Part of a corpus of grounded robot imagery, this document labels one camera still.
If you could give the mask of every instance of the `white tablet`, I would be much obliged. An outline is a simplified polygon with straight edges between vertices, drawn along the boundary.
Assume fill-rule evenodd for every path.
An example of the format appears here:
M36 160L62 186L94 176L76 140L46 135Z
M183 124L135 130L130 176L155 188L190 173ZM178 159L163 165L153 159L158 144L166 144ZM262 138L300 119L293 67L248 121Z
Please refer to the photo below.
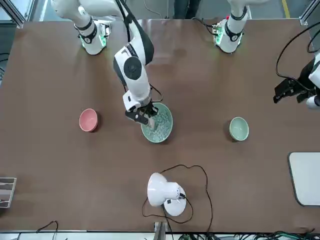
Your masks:
M298 203L320 206L320 152L292 152L288 162Z

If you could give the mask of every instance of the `light green bowl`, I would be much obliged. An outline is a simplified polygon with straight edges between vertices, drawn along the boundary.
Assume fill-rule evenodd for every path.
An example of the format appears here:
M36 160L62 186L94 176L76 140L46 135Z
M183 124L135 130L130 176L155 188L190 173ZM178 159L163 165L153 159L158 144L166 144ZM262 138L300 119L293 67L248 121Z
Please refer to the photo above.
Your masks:
M174 120L171 111L166 105L160 102L154 103L153 105L158 108L158 114L152 117L155 122L155 129L152 130L148 125L141 124L141 130L146 139L158 144L169 137Z
M244 141L249 136L249 126L246 120L242 117L235 117L230 122L229 126L230 135L234 140Z

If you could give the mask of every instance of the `white lamp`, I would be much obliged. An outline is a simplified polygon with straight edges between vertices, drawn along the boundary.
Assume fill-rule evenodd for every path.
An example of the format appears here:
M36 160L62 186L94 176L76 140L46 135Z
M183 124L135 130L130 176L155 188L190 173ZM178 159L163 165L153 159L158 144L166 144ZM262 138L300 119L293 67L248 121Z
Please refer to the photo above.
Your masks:
M176 182L167 182L167 179L157 172L149 179L147 196L151 206L164 204L166 212L171 216L182 214L187 205L184 189Z

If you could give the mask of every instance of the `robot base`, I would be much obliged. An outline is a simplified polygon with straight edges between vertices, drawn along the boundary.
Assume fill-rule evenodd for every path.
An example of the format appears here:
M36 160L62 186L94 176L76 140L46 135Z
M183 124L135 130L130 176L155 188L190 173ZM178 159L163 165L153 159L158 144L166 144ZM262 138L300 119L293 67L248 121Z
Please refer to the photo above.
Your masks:
M230 37L227 35L225 30L225 24L227 23L227 19L223 19L213 28L213 33L216 33L217 36L213 36L213 42L217 45L223 52L227 54L233 53L240 44L242 35L238 37L236 41L231 41Z
M94 20L94 24L97 27L97 34L93 38L92 42L86 43L82 38L80 38L82 46L90 55L99 54L107 46L108 37L110 35L110 25L106 25L100 20Z

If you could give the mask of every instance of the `pink bowl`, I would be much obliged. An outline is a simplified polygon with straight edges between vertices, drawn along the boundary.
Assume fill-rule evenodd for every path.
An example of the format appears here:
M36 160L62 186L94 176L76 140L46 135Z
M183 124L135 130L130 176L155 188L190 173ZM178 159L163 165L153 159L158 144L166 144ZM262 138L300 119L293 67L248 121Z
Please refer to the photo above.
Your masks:
M95 110L88 108L84 110L79 118L79 126L85 132L92 132L98 125L98 115Z

